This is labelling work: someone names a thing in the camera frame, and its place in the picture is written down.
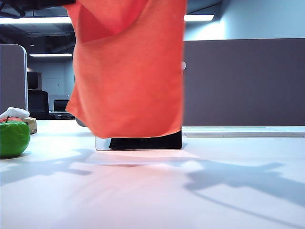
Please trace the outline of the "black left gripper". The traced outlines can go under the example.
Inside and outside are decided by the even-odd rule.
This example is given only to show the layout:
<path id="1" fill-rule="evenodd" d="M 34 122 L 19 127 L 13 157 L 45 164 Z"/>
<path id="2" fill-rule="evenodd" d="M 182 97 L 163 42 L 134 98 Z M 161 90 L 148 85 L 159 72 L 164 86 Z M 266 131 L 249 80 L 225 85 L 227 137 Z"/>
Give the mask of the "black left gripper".
<path id="1" fill-rule="evenodd" d="M 4 4 L 0 9 L 10 9 L 17 7 L 18 9 L 27 10 L 41 10 L 53 6 L 65 6 L 75 4 L 76 0 L 1 0 L 0 5 Z"/>

